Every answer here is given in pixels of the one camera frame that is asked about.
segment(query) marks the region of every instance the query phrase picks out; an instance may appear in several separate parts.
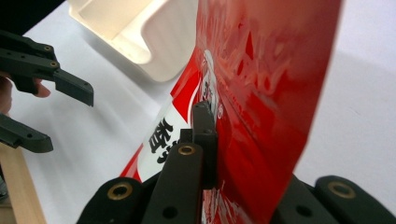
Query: red and white packaging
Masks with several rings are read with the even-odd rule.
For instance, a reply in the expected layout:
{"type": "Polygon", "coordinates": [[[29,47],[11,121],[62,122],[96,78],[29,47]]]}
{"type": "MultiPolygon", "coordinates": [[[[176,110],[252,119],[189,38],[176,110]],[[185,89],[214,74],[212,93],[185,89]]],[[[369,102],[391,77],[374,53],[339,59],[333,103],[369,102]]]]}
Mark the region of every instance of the red and white packaging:
{"type": "Polygon", "coordinates": [[[171,100],[121,176],[163,168],[191,106],[209,100],[219,135],[207,223],[268,223],[309,134],[340,1],[202,0],[196,45],[171,100]]]}

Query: human hand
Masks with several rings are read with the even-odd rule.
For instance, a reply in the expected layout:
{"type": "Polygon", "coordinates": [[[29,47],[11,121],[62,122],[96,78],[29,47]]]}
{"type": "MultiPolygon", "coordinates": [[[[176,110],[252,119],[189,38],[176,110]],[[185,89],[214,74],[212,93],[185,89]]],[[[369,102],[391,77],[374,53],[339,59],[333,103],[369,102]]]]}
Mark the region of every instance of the human hand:
{"type": "MultiPolygon", "coordinates": [[[[35,85],[38,89],[36,97],[47,97],[50,95],[50,90],[41,84],[41,79],[35,79],[35,85]]],[[[0,71],[0,113],[7,114],[11,109],[11,92],[12,83],[9,80],[9,74],[0,71]]]]}

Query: white container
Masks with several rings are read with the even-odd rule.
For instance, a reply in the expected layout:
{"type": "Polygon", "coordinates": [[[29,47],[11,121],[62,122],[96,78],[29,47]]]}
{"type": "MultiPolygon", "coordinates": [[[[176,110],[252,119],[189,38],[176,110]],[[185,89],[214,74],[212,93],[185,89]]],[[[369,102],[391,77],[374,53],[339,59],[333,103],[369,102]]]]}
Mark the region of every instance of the white container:
{"type": "Polygon", "coordinates": [[[156,81],[176,76],[195,46],[198,0],[67,0],[69,14],[156,81]]]}

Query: finger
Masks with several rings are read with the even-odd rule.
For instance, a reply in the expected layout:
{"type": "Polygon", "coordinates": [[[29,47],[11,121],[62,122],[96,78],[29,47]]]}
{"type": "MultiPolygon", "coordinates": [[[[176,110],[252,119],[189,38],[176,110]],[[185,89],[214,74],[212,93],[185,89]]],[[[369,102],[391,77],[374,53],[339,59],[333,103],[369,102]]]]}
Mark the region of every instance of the finger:
{"type": "Polygon", "coordinates": [[[0,112],[7,114],[11,109],[12,83],[6,77],[0,77],[0,112]]]}
{"type": "Polygon", "coordinates": [[[44,98],[50,95],[50,90],[41,84],[42,79],[35,79],[35,86],[37,87],[36,97],[44,98]]]}

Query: wooden board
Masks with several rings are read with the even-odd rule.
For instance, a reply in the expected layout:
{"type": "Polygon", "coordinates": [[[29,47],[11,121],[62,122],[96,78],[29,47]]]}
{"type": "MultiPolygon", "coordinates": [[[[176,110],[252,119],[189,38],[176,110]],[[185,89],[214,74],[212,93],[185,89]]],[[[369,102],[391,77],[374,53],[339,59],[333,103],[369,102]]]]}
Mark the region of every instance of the wooden board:
{"type": "Polygon", "coordinates": [[[0,216],[0,222],[5,223],[6,220],[2,218],[8,218],[12,209],[16,223],[46,223],[22,149],[0,144],[0,164],[12,204],[12,208],[7,207],[5,210],[7,216],[0,216]]]}

